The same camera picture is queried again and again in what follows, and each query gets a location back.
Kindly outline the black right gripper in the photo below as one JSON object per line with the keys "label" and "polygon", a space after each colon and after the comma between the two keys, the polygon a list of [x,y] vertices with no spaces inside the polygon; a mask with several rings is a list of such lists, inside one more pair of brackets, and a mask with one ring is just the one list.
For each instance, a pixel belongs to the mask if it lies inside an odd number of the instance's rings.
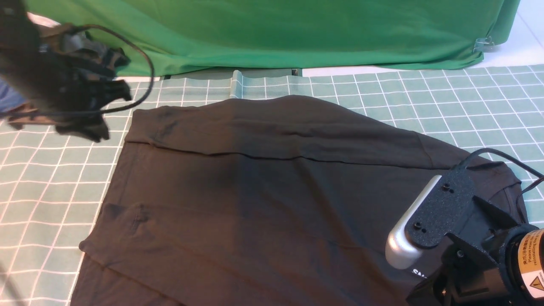
{"label": "black right gripper", "polygon": [[408,295],[410,306],[529,305],[513,263],[513,248],[529,225],[478,196],[467,168],[445,173],[410,222],[422,226],[408,235],[423,250],[451,241],[441,266]]}

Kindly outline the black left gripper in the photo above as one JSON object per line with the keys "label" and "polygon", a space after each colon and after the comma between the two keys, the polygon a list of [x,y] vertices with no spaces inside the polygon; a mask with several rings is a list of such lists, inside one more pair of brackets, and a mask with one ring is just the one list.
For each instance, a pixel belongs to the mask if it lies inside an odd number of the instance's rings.
{"label": "black left gripper", "polygon": [[6,81],[25,98],[6,112],[8,125],[16,130],[47,125],[61,135],[108,140],[98,111],[116,99],[132,99],[128,84],[116,80],[116,69],[129,62],[123,50],[69,23],[7,34]]}

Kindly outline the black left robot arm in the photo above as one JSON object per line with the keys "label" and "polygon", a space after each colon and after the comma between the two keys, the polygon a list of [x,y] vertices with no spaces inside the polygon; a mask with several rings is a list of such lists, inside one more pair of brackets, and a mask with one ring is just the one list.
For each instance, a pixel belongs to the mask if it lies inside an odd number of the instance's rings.
{"label": "black left robot arm", "polygon": [[1,2],[1,80],[15,91],[1,118],[13,129],[53,126],[61,135],[108,140],[98,111],[116,99],[132,99],[128,84],[116,79],[117,68],[129,63],[122,49],[75,25],[35,24],[21,0]]}

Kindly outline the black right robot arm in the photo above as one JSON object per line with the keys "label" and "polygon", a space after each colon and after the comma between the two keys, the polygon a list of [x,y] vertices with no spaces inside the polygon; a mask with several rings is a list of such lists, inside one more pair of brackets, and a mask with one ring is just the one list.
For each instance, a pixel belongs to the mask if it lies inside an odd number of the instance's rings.
{"label": "black right robot arm", "polygon": [[451,241],[441,265],[408,295],[410,306],[542,306],[543,230],[484,200],[466,167],[434,176],[388,235],[396,269]]}

